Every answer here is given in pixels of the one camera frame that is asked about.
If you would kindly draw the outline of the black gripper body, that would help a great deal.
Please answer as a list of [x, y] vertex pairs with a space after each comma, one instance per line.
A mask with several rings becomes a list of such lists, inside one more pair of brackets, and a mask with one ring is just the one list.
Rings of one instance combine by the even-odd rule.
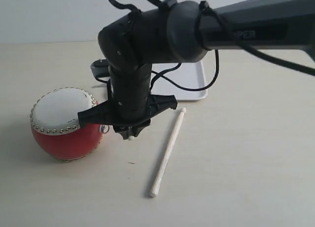
[[108, 99], [78, 112], [81, 128], [95, 124], [112, 126], [116, 133], [134, 126], [149, 126], [151, 119], [167, 109], [176, 109], [174, 95], [150, 92], [152, 65], [144, 64], [128, 74], [109, 66]]

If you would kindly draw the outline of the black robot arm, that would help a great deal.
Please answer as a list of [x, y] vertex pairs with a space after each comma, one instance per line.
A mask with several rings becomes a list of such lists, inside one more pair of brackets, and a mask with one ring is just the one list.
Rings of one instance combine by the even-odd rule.
[[275, 65], [314, 75], [311, 67], [264, 53], [294, 49], [315, 56], [315, 0], [246, 0], [219, 8], [207, 1], [146, 0], [155, 8], [108, 0], [128, 14], [104, 27], [98, 44], [105, 56], [91, 68], [108, 77], [107, 101], [79, 112], [80, 127], [112, 126], [123, 139], [138, 136], [151, 119], [176, 109], [174, 96], [152, 94], [153, 64], [195, 63], [209, 51], [242, 49]]

